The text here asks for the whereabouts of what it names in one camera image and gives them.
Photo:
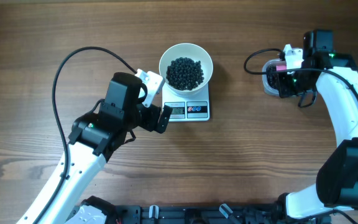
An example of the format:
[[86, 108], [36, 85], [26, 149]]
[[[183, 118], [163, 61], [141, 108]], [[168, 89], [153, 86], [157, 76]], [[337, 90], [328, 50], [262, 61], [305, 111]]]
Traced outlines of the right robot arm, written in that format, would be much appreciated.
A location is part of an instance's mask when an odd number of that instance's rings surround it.
[[358, 67], [333, 49], [330, 30], [304, 34], [303, 48], [286, 45], [275, 63], [280, 97], [320, 94], [328, 109], [337, 148], [318, 171], [316, 182], [285, 196], [285, 216], [306, 220], [358, 210]]

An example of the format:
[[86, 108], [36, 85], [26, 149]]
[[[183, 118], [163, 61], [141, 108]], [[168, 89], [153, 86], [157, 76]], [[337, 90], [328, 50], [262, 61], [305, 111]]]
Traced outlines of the pink scoop blue handle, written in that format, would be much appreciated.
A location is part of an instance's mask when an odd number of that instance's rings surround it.
[[287, 69], [286, 65], [277, 65], [276, 67], [276, 71], [283, 71]]

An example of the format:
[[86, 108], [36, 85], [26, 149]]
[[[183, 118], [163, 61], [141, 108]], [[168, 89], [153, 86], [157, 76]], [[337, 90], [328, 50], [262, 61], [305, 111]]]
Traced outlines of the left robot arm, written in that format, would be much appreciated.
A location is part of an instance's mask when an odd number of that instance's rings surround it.
[[19, 223], [65, 223], [75, 203], [113, 152], [135, 140], [134, 128], [163, 133], [171, 108], [152, 104], [165, 83], [154, 72], [117, 72], [105, 98], [75, 120], [56, 169]]

